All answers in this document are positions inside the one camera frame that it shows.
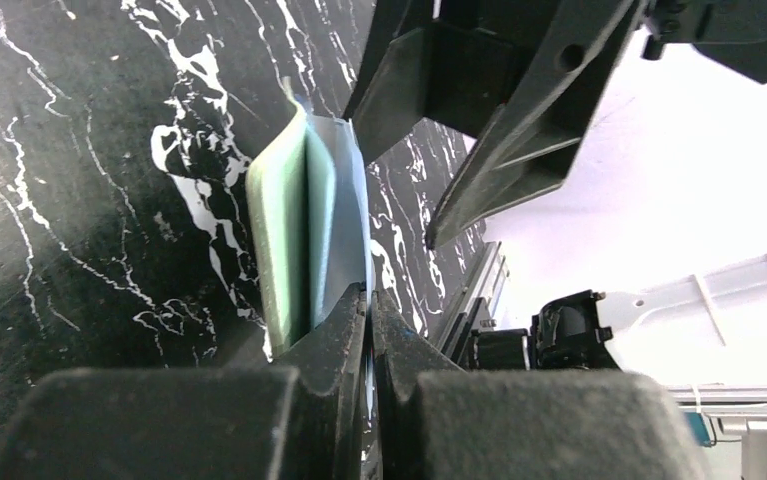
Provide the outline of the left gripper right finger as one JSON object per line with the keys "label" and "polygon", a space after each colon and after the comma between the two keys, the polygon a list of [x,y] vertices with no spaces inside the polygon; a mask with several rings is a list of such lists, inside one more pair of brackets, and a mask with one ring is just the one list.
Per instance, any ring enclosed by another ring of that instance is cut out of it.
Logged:
{"label": "left gripper right finger", "polygon": [[704,479],[668,392],[615,370],[465,371],[377,292],[370,303],[386,479]]}

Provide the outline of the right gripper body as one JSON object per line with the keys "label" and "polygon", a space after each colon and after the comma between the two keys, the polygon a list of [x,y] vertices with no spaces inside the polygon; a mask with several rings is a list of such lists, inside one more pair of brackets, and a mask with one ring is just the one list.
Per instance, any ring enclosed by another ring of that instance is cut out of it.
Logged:
{"label": "right gripper body", "polygon": [[688,44],[706,58],[767,83],[767,1],[650,1],[642,57],[660,59],[668,44]]}

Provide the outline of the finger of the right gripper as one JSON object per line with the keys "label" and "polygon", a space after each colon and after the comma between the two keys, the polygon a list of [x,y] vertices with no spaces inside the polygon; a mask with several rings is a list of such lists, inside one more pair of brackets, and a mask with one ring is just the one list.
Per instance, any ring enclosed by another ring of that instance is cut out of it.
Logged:
{"label": "finger of the right gripper", "polygon": [[492,113],[442,195],[425,244],[562,186],[642,1],[559,1],[516,88]]}
{"label": "finger of the right gripper", "polygon": [[371,164],[424,119],[477,137],[529,60],[526,1],[379,1],[343,117]]}

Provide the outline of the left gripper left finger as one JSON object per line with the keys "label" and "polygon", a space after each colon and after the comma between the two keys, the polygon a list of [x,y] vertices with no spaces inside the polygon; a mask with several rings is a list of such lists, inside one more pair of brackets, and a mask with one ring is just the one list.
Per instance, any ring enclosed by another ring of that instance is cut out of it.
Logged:
{"label": "left gripper left finger", "polygon": [[0,439],[0,479],[356,479],[367,292],[261,368],[72,369]]}

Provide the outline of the green card holder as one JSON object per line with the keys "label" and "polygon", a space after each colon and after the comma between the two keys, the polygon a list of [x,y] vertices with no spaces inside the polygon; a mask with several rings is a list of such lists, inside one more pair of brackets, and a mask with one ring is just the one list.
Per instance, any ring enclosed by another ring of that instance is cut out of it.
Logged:
{"label": "green card holder", "polygon": [[350,285],[372,292],[376,283],[354,125],[311,113],[289,78],[281,88],[291,117],[245,187],[272,359],[322,325]]}

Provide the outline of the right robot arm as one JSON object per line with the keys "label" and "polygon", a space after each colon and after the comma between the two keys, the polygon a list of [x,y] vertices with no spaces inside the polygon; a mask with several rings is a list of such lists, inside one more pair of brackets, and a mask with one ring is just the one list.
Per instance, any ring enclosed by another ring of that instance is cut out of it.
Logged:
{"label": "right robot arm", "polygon": [[[631,35],[767,83],[767,1],[380,1],[344,111],[367,162],[428,119],[475,141],[430,217],[428,248],[559,189]],[[548,303],[535,369],[621,368],[681,389],[723,383],[759,356],[767,255],[638,292]]]}

